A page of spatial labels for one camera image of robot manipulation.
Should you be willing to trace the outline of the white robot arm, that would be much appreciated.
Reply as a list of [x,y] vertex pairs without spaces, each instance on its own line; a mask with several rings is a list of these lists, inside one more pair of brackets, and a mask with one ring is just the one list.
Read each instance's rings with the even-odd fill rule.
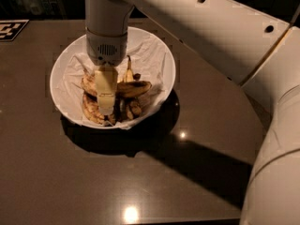
[[300,29],[233,0],[85,0],[95,60],[121,63],[133,8],[273,114],[240,225],[300,225]]

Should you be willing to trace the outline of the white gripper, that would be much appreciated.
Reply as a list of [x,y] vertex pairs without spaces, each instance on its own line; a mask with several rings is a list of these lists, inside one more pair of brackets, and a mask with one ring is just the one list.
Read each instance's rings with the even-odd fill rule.
[[86,29],[86,50],[95,65],[97,105],[103,115],[113,113],[119,66],[127,54],[128,34],[121,36],[99,35]]

